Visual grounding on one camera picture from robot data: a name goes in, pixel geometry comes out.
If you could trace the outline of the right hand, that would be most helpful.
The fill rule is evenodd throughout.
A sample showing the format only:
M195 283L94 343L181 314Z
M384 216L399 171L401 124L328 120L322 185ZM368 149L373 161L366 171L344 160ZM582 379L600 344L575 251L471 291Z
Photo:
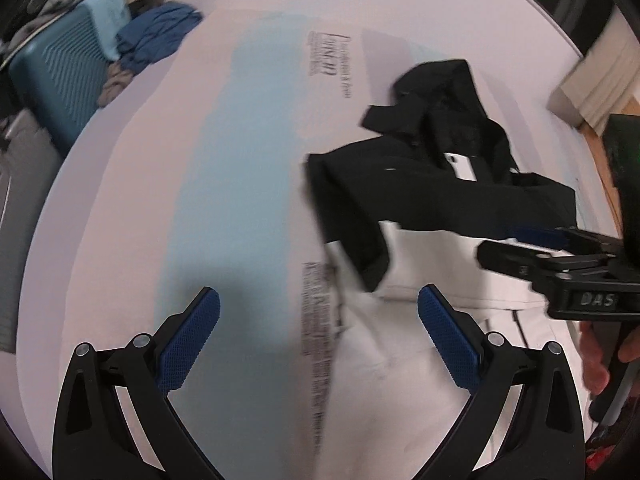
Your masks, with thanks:
M610 381L610 373L603 363L603 350L597 340L592 323L579 323L579 353L582 357L582 381L594 396L602 393ZM640 356L639 329L633 330L618 350L618 359L623 363L637 361Z

